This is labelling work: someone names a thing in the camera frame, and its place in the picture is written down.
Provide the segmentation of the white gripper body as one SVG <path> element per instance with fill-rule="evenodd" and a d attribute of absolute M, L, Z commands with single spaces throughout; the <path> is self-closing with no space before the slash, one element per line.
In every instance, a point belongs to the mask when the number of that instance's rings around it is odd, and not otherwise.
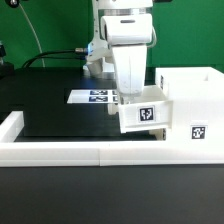
<path fill-rule="evenodd" d="M 144 89 L 147 46 L 113 46 L 117 90 L 122 96 L 140 96 Z"/>

